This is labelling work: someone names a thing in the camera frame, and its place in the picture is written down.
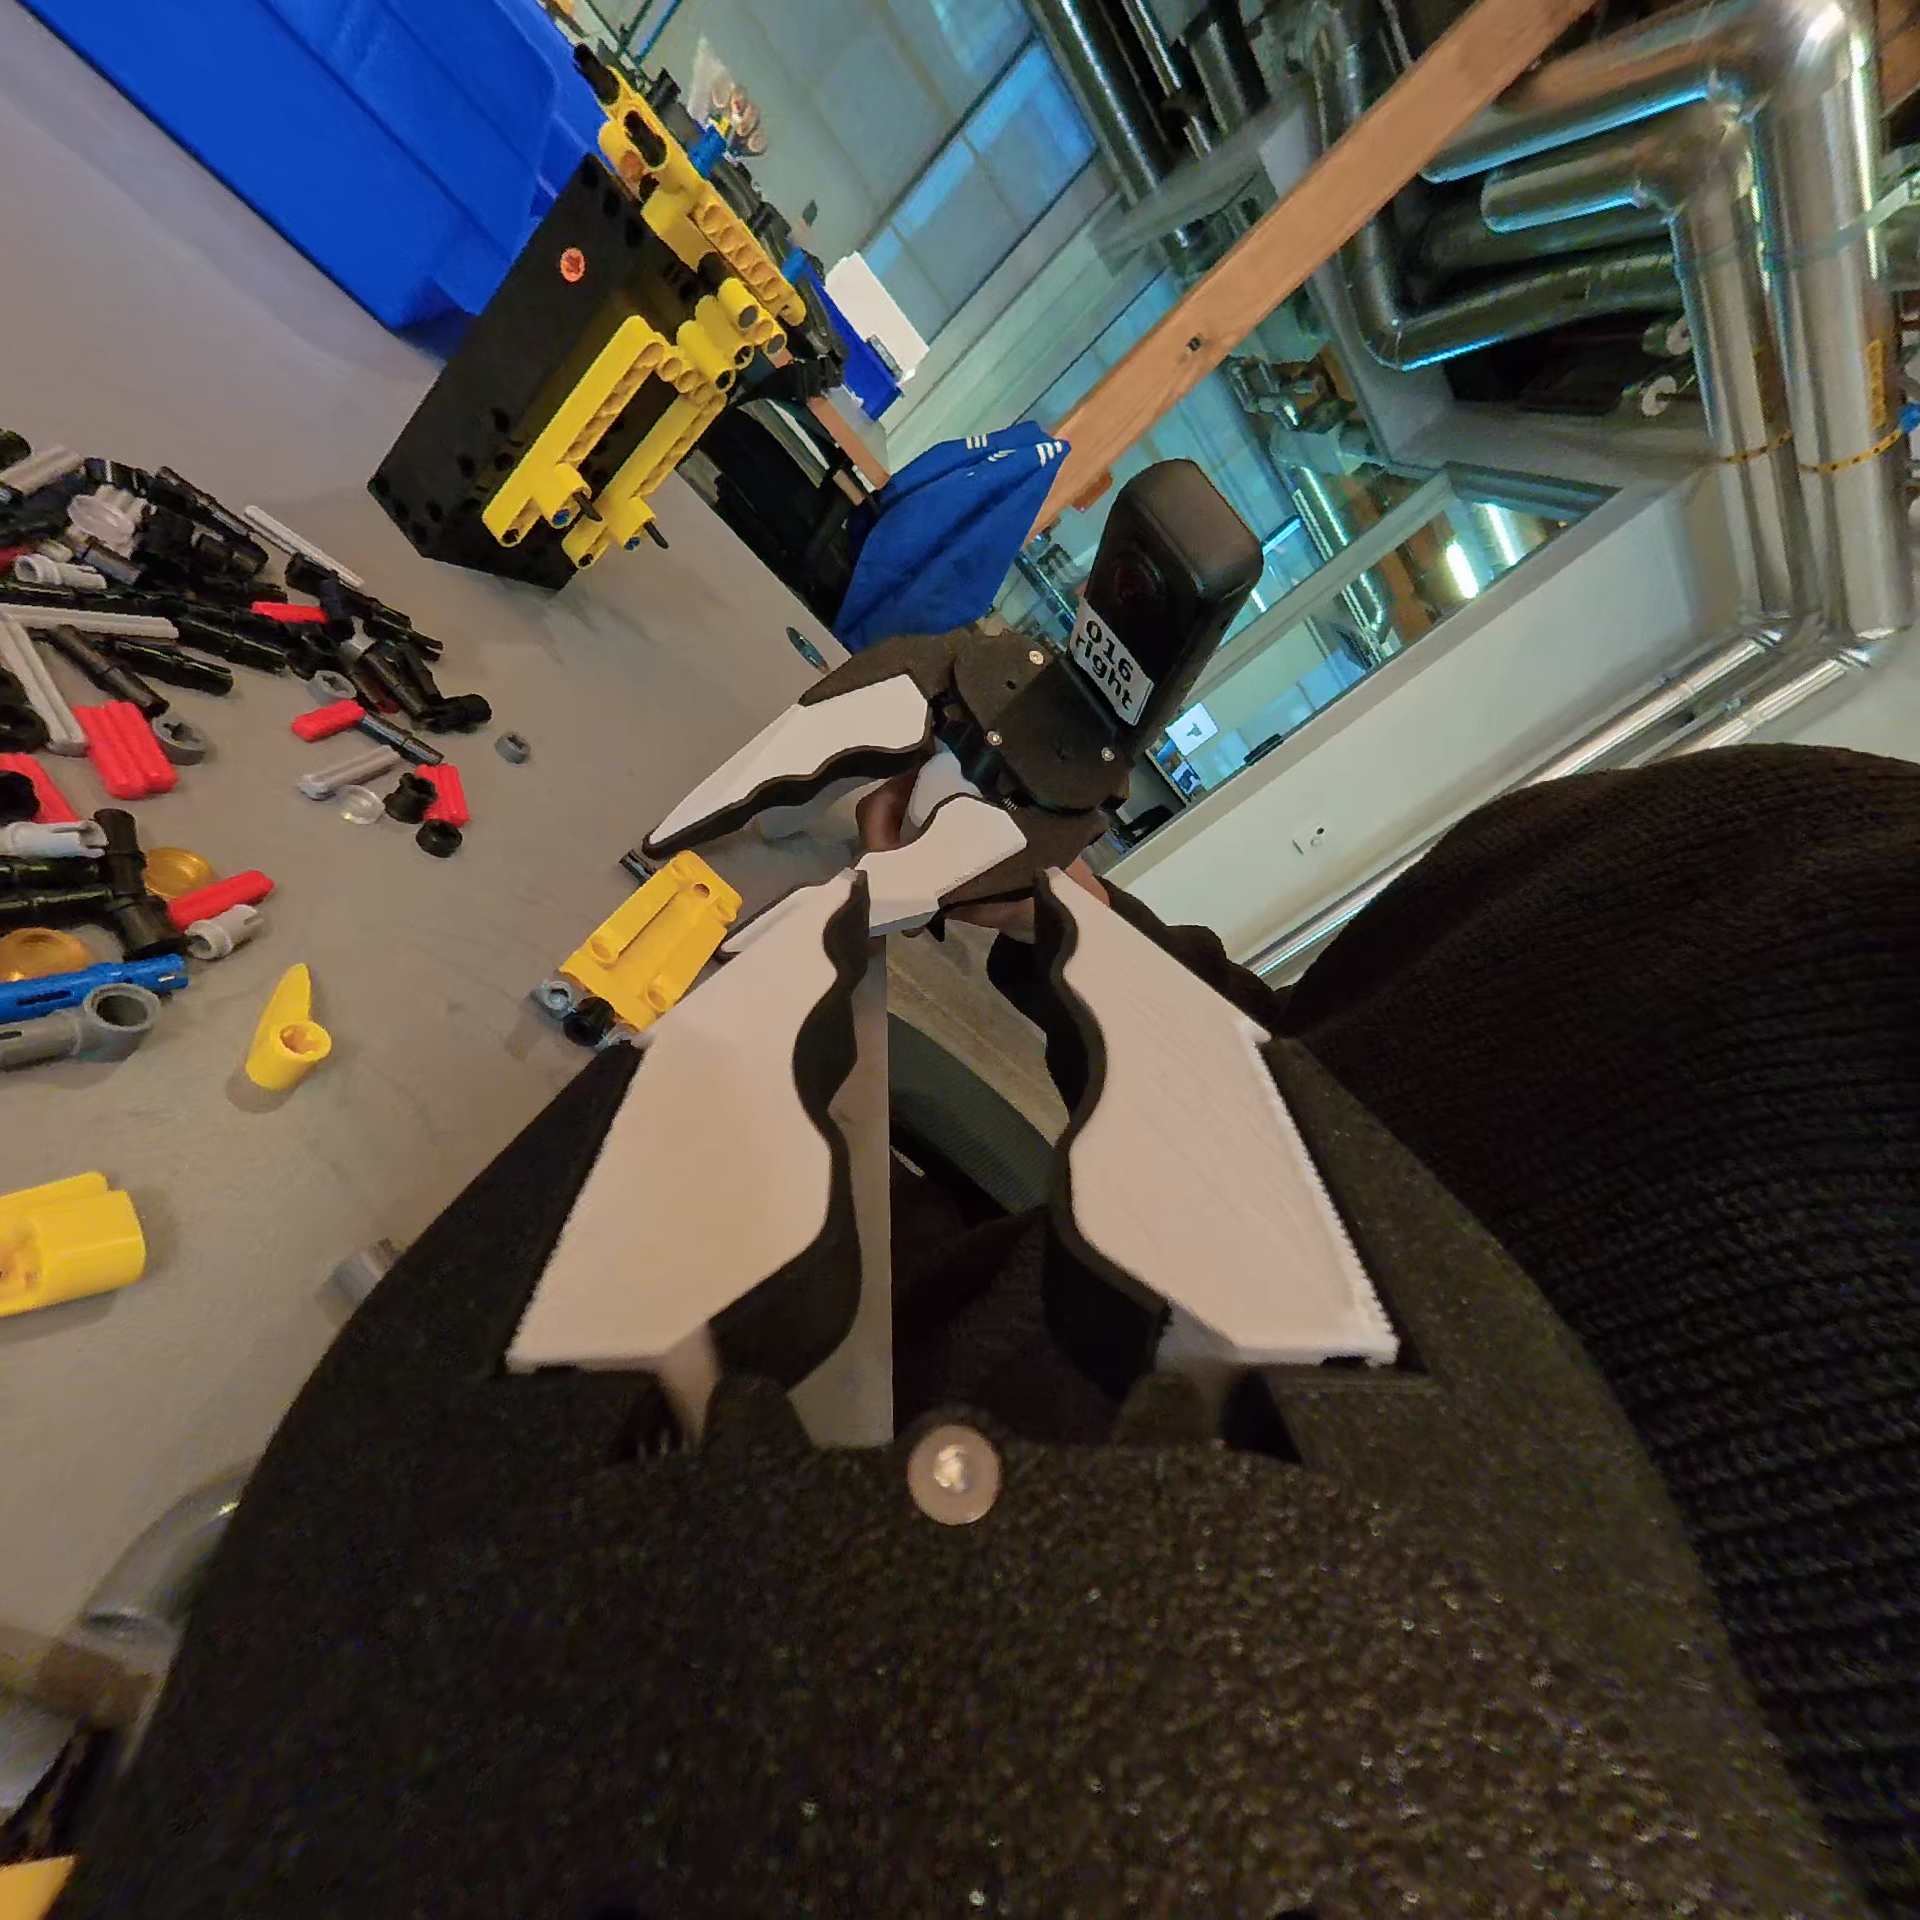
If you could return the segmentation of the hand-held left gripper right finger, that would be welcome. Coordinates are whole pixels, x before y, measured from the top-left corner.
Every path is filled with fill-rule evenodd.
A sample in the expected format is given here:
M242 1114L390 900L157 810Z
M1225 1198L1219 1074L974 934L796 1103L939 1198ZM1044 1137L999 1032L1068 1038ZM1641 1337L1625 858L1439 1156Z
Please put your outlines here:
M1295 1120L1269 1026L1066 871L1035 894L1035 1026L1066 1125L1050 1337L1111 1401L1153 1375L1403 1384L1405 1337Z

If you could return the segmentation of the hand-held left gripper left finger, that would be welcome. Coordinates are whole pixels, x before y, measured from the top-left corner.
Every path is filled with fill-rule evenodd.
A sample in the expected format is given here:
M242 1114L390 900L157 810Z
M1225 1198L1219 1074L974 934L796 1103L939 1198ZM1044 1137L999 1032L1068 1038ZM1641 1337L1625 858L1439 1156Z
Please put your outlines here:
M657 1024L506 1367L650 1374L697 1429L723 1374L810 1381L847 1340L861 1258L830 1105L857 1057L861 871L797 889Z

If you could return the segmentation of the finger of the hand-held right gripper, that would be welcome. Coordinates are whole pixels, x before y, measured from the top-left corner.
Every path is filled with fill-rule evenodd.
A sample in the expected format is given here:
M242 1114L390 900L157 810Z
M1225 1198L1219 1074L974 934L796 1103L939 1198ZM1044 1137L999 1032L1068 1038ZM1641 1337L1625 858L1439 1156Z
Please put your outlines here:
M778 810L806 810L830 788L911 768L932 740L931 696L892 677L793 704L723 761L641 839L650 862L702 848Z
M916 837L861 857L869 934L882 938L926 928L964 886L1025 852L1027 839L1011 810L985 800L949 797Z

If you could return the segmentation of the yellow toy panel with pins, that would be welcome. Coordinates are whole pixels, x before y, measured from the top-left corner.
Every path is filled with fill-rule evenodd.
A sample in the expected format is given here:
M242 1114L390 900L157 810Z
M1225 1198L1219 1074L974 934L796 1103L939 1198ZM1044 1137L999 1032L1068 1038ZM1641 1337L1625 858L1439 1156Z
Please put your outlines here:
M692 852L671 854L530 992L587 1049L643 1040L691 992L740 911L740 890Z

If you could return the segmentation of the pile of black red pins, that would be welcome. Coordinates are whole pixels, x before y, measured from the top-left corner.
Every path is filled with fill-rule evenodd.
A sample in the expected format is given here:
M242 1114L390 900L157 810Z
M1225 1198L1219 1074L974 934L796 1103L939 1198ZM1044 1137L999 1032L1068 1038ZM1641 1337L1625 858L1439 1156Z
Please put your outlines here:
M490 701L443 690L441 642L283 521L4 430L2 569L4 1072L126 1060L266 922L268 872L155 845L130 810L211 756L185 694L298 686L292 737L346 746L299 797L430 857L463 848L441 737L490 726Z

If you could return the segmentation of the person's right forearm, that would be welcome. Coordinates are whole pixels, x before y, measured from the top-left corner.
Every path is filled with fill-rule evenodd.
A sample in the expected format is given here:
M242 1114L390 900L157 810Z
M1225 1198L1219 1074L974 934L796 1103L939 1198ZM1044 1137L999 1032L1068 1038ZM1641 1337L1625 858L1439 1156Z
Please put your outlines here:
M1526 785L1273 989L1501 1240L1677 1505L1791 1781L1916 1916L1917 773L1764 744Z

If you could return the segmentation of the blue cloth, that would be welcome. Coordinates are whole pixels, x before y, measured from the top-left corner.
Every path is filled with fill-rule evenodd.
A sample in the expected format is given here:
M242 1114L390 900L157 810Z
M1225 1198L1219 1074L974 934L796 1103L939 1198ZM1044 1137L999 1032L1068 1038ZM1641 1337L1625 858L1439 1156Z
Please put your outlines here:
M847 653L987 614L1069 447L1028 421L949 438L854 510L847 589L833 614Z

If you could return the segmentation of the yellow toy tooth piece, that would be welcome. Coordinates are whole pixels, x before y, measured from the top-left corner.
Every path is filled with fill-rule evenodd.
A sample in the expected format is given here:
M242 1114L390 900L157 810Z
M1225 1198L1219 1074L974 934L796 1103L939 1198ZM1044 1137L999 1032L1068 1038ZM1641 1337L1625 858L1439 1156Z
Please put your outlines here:
M245 1076L263 1093L298 1087L331 1054L331 1036L316 1020L308 965L287 966L273 986L246 1047Z

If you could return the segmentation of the black and yellow toy tower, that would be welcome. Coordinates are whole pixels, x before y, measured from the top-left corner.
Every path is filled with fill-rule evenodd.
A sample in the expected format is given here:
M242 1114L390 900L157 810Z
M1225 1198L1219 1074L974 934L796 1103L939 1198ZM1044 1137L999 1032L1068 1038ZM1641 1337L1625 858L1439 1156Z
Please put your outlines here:
M847 359L675 78L573 55L603 124L367 481L422 557L541 589L665 544L657 492L755 372L810 401Z

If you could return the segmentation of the wooden ceiling beam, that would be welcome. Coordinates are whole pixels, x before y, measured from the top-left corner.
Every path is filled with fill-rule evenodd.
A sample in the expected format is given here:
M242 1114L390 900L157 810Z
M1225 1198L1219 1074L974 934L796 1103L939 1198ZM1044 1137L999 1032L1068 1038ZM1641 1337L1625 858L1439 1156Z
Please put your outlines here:
M1063 466L1030 524L1090 506L1113 464L1366 225L1588 1L1476 1L1058 422Z

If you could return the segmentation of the yellow toy block piece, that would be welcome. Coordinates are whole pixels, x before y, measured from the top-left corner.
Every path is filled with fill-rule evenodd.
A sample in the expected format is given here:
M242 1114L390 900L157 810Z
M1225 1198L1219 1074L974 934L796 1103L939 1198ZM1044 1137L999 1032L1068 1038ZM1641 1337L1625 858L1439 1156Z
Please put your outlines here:
M132 1198L99 1170L2 1198L4 1318L130 1287L147 1264Z

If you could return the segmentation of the grey curved toy pipe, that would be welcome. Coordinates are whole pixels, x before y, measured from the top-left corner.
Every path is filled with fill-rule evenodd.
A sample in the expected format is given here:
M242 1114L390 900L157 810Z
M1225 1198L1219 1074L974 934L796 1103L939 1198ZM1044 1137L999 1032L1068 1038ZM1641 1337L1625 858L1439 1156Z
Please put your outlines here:
M167 1669L249 1476L249 1464L229 1469L163 1508L84 1598L63 1641L135 1673Z

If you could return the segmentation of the blue plastic bin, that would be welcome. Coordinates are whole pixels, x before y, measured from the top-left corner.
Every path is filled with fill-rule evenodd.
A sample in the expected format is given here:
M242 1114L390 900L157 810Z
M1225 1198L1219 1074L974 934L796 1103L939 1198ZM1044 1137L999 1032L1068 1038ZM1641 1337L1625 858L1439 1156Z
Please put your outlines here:
M396 330L490 304L603 110L538 1L29 1Z

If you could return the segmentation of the cluster of silver ducts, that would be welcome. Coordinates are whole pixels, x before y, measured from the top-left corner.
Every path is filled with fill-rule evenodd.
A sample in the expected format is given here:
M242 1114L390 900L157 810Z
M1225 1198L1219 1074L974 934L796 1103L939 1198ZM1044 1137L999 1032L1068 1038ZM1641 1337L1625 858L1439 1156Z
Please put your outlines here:
M1315 5L1303 18L1315 160L1398 79L1372 88L1380 10ZM1398 317L1395 198L1332 258L1354 317L1385 320L1372 353L1401 368L1676 296L1729 518L1745 526L1749 606L1804 617L1865 666L1916 622L1882 160L1874 5L1679 6L1545 55L1414 175L1476 181L1495 232L1657 208L1669 266L1587 250Z

